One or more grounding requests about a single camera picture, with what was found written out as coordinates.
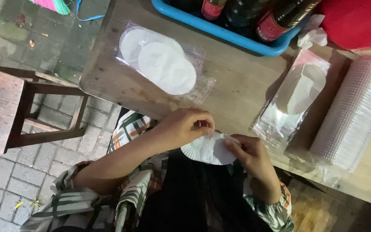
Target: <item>plastic bag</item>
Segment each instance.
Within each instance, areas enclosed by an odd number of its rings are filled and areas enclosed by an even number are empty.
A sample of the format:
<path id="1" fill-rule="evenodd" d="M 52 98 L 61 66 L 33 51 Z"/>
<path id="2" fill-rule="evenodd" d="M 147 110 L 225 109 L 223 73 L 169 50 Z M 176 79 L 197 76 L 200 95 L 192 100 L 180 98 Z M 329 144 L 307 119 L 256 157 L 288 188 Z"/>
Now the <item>plastic bag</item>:
<path id="1" fill-rule="evenodd" d="M 275 96 L 257 118 L 253 132 L 273 153 L 283 154 L 307 110 L 326 83 L 330 63 L 301 50 Z"/>
<path id="2" fill-rule="evenodd" d="M 115 48 L 115 58 L 131 66 L 164 92 L 200 105 L 213 77 L 202 73 L 205 51 L 129 21 Z"/>

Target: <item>plaid clothing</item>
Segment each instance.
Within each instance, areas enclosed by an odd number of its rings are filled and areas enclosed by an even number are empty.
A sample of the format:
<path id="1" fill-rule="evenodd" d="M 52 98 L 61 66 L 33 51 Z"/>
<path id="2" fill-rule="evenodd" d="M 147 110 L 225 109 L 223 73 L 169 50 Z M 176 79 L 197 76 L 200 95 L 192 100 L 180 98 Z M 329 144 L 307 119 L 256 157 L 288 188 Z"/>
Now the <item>plaid clothing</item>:
<path id="1" fill-rule="evenodd" d="M 122 145 L 140 136 L 151 119 L 130 111 L 119 121 L 113 133 L 110 149 L 115 151 Z M 101 229 L 107 232 L 130 231 L 138 226 L 142 209 L 148 196 L 161 189 L 167 170 L 168 152 L 155 155 L 143 161 L 120 189 L 110 196 L 99 196 L 91 189 L 74 189 L 73 177 L 91 161 L 84 161 L 71 167 L 54 180 L 51 185 L 51 201 L 33 214 L 22 226 L 21 231 L 50 232 L 62 226 L 82 229 Z M 249 186 L 250 177 L 245 179 L 243 197 L 252 210 L 263 219 L 273 231 L 292 231 L 291 197 L 281 183 L 281 199 L 269 205 L 256 199 Z M 221 218 L 212 204 L 206 204 L 209 231 L 221 231 Z"/>

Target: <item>blue strap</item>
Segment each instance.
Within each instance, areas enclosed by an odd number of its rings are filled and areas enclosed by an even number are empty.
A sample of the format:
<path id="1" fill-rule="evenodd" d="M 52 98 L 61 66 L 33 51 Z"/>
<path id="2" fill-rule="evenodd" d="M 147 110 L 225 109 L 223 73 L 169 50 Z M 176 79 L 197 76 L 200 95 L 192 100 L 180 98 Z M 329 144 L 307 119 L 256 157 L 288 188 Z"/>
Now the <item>blue strap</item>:
<path id="1" fill-rule="evenodd" d="M 80 3 L 81 3 L 81 0 L 78 0 L 77 1 L 77 18 L 78 18 L 78 8 L 80 8 Z M 80 19 L 80 18 L 78 18 L 78 20 L 80 20 L 80 21 L 90 21 L 90 20 L 94 20 L 94 19 L 97 19 L 97 18 L 102 18 L 104 16 L 105 15 L 97 15 L 97 16 L 94 16 L 94 17 L 91 17 L 91 18 L 88 18 L 88 19 Z"/>

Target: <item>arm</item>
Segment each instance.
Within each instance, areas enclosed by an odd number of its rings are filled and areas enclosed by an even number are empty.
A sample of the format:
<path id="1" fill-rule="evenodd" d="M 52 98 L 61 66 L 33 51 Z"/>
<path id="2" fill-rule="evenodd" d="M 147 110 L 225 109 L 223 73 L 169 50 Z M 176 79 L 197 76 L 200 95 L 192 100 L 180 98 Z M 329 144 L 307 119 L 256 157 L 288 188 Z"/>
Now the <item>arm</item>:
<path id="1" fill-rule="evenodd" d="M 194 128 L 196 121 L 205 121 L 206 126 Z M 88 187 L 100 195 L 110 194 L 147 158 L 213 132 L 214 120 L 209 112 L 178 109 L 149 132 L 86 166 L 74 177 L 74 187 Z"/>
<path id="2" fill-rule="evenodd" d="M 225 141 L 225 146 L 253 177 L 250 181 L 253 194 L 265 203 L 277 203 L 281 196 L 280 181 L 261 140 L 241 134 L 233 134 L 232 137 L 239 140 L 242 147 L 230 140 Z"/>

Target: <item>bottle label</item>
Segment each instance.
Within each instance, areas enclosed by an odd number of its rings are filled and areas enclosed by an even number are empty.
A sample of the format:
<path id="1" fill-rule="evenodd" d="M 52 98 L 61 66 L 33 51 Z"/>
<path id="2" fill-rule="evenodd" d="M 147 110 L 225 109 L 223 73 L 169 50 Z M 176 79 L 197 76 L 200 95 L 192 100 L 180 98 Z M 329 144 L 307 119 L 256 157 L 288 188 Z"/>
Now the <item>bottle label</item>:
<path id="1" fill-rule="evenodd" d="M 289 29 L 279 26 L 274 20 L 273 13 L 267 13 L 257 26 L 257 35 L 260 39 L 270 42 L 279 38 Z"/>
<path id="2" fill-rule="evenodd" d="M 207 20 L 215 20 L 220 16 L 223 8 L 224 4 L 222 6 L 216 6 L 213 5 L 210 0 L 204 0 L 203 7 L 201 8 L 201 13 Z"/>

